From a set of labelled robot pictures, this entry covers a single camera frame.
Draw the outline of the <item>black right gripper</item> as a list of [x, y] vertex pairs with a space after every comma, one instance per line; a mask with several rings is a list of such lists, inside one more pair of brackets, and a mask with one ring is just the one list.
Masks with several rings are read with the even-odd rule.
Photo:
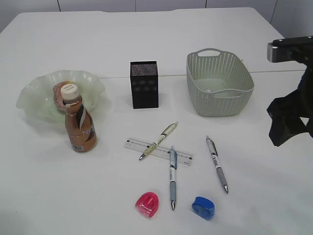
[[306, 68], [296, 90], [285, 97], [275, 98], [267, 113], [272, 119], [269, 138], [280, 146], [290, 138], [313, 135], [313, 68]]

